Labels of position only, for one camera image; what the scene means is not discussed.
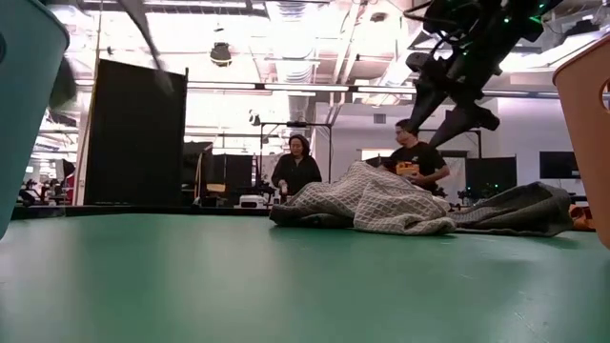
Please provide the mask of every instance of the woman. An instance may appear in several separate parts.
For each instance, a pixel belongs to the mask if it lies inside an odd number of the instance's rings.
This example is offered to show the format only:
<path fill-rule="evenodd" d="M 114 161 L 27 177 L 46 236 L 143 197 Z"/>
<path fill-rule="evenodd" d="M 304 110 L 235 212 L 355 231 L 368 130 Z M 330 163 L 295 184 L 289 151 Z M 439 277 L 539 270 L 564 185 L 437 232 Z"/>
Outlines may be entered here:
<path fill-rule="evenodd" d="M 272 182 L 280 192 L 295 195 L 310 182 L 321 182 L 320 169 L 314 158 L 309 155 L 309 142 L 300 134 L 288 141 L 290 153 L 279 158 L 275 165 Z"/>

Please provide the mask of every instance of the table surface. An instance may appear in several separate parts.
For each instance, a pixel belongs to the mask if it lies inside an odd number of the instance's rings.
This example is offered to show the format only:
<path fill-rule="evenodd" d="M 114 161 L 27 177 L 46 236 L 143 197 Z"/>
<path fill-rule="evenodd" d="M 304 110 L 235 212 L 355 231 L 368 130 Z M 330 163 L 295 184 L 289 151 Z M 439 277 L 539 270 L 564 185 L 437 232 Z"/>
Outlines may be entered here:
<path fill-rule="evenodd" d="M 594 233 L 405 237 L 267 218 L 18 221 L 0 342 L 609 342 Z"/>

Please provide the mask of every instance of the white knit blanket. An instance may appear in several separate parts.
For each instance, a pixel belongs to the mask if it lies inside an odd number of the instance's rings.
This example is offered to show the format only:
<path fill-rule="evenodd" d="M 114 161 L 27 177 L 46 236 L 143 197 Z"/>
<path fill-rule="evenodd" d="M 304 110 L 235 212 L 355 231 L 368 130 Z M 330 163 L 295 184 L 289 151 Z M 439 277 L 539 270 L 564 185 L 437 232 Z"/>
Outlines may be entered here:
<path fill-rule="evenodd" d="M 354 229 L 365 232 L 443 234 L 456 227 L 430 192 L 364 162 L 355 162 L 332 184 L 308 184 L 274 206 L 271 218 L 283 225 L 314 214 L 351 218 Z"/>

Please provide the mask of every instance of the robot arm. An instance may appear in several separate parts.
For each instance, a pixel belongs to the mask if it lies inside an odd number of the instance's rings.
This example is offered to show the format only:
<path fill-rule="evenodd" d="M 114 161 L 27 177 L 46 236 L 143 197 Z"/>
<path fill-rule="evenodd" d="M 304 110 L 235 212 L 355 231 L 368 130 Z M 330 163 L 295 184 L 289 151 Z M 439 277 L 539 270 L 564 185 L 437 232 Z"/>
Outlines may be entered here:
<path fill-rule="evenodd" d="M 499 63 L 519 39 L 536 41 L 543 32 L 540 17 L 561 0 L 432 0 L 406 10 L 405 17 L 423 21 L 423 28 L 441 39 L 430 53 L 414 52 L 407 66 L 419 72 L 417 95 L 410 126 L 419 129 L 447 98 L 456 104 L 446 112 L 443 123 L 430 141 L 437 147 L 473 128 L 495 130 L 499 119 L 475 103 L 493 75 L 500 75 Z M 428 5 L 424 17 L 411 13 Z M 435 59 L 443 43 L 452 46 L 447 58 Z"/>

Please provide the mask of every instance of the teal container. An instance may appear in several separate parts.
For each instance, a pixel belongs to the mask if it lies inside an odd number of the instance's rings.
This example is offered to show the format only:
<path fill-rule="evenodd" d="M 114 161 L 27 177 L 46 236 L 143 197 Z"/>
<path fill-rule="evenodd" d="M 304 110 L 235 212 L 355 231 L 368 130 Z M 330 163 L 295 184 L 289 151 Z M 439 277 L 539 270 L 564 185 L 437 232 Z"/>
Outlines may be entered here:
<path fill-rule="evenodd" d="M 37 0 L 0 0 L 0 239 L 69 42 Z"/>

